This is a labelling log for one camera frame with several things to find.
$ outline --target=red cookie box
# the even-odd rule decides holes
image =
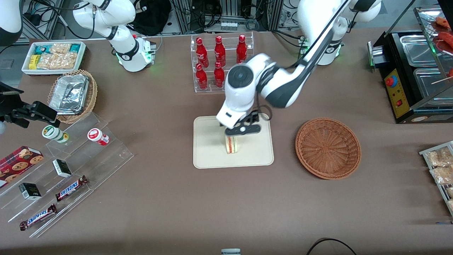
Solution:
[[[40,151],[21,146],[0,160],[0,188],[44,159]]]

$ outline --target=wicker basket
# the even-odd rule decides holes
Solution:
[[[90,79],[90,83],[88,85],[88,92],[87,92],[87,98],[85,100],[85,107],[84,110],[81,114],[79,115],[57,115],[57,119],[63,123],[67,124],[72,124],[76,122],[79,119],[85,118],[88,116],[88,114],[93,110],[94,105],[96,103],[96,96],[97,96],[97,84],[96,81],[94,80],[93,76],[85,70],[77,70],[74,72],[70,72],[67,74],[63,74],[62,76],[65,75],[76,75],[76,74],[83,74],[87,76]],[[53,83],[52,88],[50,89],[49,96],[47,96],[47,104],[50,103],[50,99],[52,99],[53,96],[53,90],[55,89],[55,85],[57,84],[58,79]]]
[[[328,180],[343,179],[359,166],[359,141],[343,123],[317,118],[306,122],[296,136],[296,153],[312,174]]]

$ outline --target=coca-cola bottle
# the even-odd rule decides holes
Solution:
[[[225,66],[227,63],[225,56],[225,46],[222,43],[222,37],[216,36],[216,47],[214,48],[214,53],[216,54],[216,61],[220,62],[222,66]]]
[[[197,77],[198,86],[200,87],[201,90],[206,90],[207,89],[206,72],[203,70],[203,66],[200,63],[197,63],[195,65],[195,68],[197,69],[195,76]]]
[[[216,79],[216,87],[223,88],[223,82],[225,81],[225,72],[222,69],[222,64],[217,61],[216,69],[214,70],[214,78]]]
[[[246,45],[246,36],[241,34],[239,36],[239,43],[236,48],[236,63],[240,64],[245,62],[247,58],[247,45]]]
[[[206,47],[203,45],[203,40],[198,37],[196,40],[197,42],[197,59],[200,64],[203,65],[204,68],[209,66],[209,60],[207,59],[207,50]]]

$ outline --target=small bottle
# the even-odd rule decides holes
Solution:
[[[195,76],[197,77],[198,86],[201,90],[207,90],[207,76],[206,72],[203,70],[203,66],[200,63],[197,63],[195,67],[197,68]]]
[[[69,139],[69,135],[66,132],[61,131],[59,128],[52,125],[46,126],[42,131],[43,137],[55,140],[58,143],[64,143]]]
[[[216,47],[214,48],[214,53],[216,54],[216,61],[220,62],[222,66],[227,64],[227,59],[225,55],[225,46],[222,43],[222,37],[216,36]]]
[[[216,62],[216,69],[214,70],[214,77],[216,79],[216,87],[223,88],[223,82],[225,81],[225,72],[222,69],[222,64],[219,61]]]
[[[102,146],[105,146],[110,142],[109,136],[104,134],[98,128],[92,128],[90,131],[88,131],[87,137],[90,141],[97,142]]]
[[[209,66],[209,60],[207,59],[207,50],[203,45],[203,40],[198,37],[195,41],[197,42],[198,62],[202,64],[204,68],[207,68]]]
[[[240,64],[245,62],[247,58],[247,45],[246,45],[246,36],[241,34],[239,36],[239,43],[236,48],[236,63]]]

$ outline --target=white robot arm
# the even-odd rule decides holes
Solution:
[[[21,0],[1,0],[0,46],[11,45],[20,37],[22,5]],[[134,38],[125,26],[135,18],[131,1],[87,0],[74,5],[72,13],[80,26],[90,30],[94,28],[95,32],[110,41],[126,70],[137,72],[152,63],[150,42]],[[66,21],[58,16],[67,26]]]
[[[266,54],[258,54],[247,63],[233,66],[225,79],[225,102],[217,120],[226,126],[225,134],[244,135],[260,131],[257,110],[252,111],[255,93],[275,108],[287,108],[294,103],[300,90],[316,69],[329,45],[335,44],[335,26],[345,10],[372,20],[381,8],[381,0],[301,0],[298,6],[299,24],[309,43],[308,51],[294,65],[282,68]]]

